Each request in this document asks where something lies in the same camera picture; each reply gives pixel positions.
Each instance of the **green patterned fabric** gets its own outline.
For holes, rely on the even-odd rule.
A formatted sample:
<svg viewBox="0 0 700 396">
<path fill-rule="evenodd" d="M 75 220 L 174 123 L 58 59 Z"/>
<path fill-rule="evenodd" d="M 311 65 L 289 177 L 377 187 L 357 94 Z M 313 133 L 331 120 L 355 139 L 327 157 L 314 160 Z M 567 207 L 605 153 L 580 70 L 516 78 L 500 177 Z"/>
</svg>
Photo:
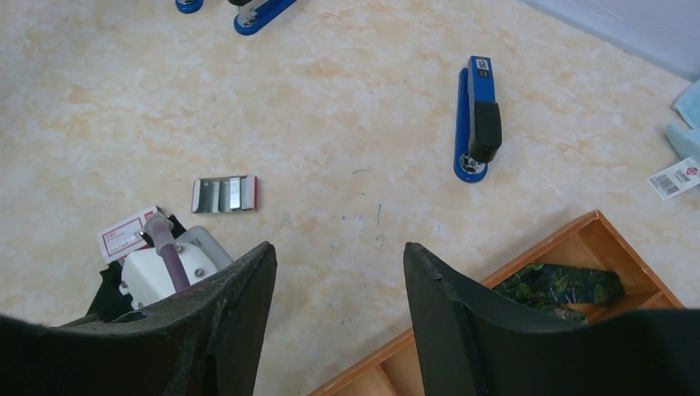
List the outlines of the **green patterned fabric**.
<svg viewBox="0 0 700 396">
<path fill-rule="evenodd" d="M 609 306 L 625 295 L 612 271 L 558 264 L 530 264 L 494 287 L 509 299 L 557 318 L 587 323 L 567 304 Z"/>
</svg>

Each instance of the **barcode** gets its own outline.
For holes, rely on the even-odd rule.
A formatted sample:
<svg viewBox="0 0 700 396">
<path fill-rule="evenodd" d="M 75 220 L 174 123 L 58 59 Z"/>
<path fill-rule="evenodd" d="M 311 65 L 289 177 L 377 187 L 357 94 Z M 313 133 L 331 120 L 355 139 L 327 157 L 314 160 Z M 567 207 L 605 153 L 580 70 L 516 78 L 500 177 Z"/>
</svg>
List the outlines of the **barcode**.
<svg viewBox="0 0 700 396">
<path fill-rule="evenodd" d="M 667 196 L 678 192 L 680 189 L 674 184 L 668 176 L 659 175 L 654 178 L 654 183 L 663 190 Z"/>
<path fill-rule="evenodd" d="M 682 182 L 690 183 L 690 177 L 685 176 L 683 171 L 676 171 L 676 177 Z"/>
</svg>

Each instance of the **white wall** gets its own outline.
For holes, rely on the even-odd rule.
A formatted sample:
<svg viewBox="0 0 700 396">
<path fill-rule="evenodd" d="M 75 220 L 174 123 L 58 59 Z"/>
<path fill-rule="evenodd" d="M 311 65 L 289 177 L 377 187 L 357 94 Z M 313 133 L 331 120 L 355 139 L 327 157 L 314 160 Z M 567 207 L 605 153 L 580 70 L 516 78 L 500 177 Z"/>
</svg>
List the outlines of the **white wall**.
<svg viewBox="0 0 700 396">
<path fill-rule="evenodd" d="M 700 0 L 521 0 L 682 78 L 700 78 Z"/>
</svg>

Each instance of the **red and white label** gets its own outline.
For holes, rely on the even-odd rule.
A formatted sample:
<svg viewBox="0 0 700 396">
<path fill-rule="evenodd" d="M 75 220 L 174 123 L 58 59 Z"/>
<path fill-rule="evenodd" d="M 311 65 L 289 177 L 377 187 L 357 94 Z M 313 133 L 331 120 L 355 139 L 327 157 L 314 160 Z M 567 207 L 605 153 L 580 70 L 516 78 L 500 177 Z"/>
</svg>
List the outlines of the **red and white label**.
<svg viewBox="0 0 700 396">
<path fill-rule="evenodd" d="M 151 206 L 99 232 L 97 241 L 100 243 L 100 252 L 105 263 L 109 264 L 133 251 L 147 247 L 148 244 L 141 238 L 140 233 L 146 220 L 157 211 L 157 207 Z"/>
</svg>

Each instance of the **white robot part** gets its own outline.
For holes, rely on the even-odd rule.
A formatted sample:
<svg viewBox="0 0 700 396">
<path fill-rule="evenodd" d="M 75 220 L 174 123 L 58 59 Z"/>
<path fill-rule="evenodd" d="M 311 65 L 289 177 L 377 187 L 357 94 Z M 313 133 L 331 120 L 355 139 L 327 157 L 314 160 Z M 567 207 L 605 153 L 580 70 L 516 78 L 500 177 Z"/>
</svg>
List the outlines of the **white robot part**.
<svg viewBox="0 0 700 396">
<path fill-rule="evenodd" d="M 181 243 L 178 246 L 178 254 L 191 285 L 218 271 L 199 247 L 191 243 Z M 119 290 L 123 295 L 131 295 L 131 306 L 134 309 L 143 308 L 175 294 L 175 287 L 163 259 L 154 248 L 139 250 L 126 256 L 121 270 Z"/>
</svg>

